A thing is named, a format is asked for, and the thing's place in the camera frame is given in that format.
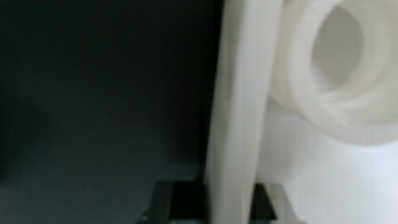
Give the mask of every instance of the white surface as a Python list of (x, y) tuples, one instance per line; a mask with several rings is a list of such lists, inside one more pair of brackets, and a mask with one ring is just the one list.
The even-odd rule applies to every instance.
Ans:
[(396, 224), (398, 142), (341, 143), (274, 102), (266, 116), (258, 181), (282, 184), (300, 221)]
[(279, 12), (279, 0), (226, 1), (208, 156), (211, 224), (249, 221)]

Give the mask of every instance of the black bracket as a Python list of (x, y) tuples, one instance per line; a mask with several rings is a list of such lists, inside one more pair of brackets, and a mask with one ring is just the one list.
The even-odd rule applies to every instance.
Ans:
[[(195, 221), (208, 224), (208, 193), (199, 181), (158, 182), (149, 211), (138, 224), (170, 224)], [(277, 219), (263, 184), (254, 186), (250, 224), (268, 224)]]

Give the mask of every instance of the black surface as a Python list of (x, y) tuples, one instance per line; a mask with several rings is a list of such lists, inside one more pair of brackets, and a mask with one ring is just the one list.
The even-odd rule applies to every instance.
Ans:
[(0, 1), (2, 224), (133, 223), (201, 172), (217, 30), (211, 0)]
[(256, 222), (277, 219), (263, 184), (254, 186), (250, 220)]

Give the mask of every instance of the white hose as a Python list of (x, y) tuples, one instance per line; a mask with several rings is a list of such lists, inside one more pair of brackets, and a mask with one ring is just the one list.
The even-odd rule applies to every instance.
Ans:
[[(314, 40), (327, 16), (341, 7), (357, 19), (364, 50), (343, 85), (316, 92), (311, 79)], [(398, 1), (288, 1), (279, 33), (272, 96), (341, 141), (384, 144), (398, 139)]]

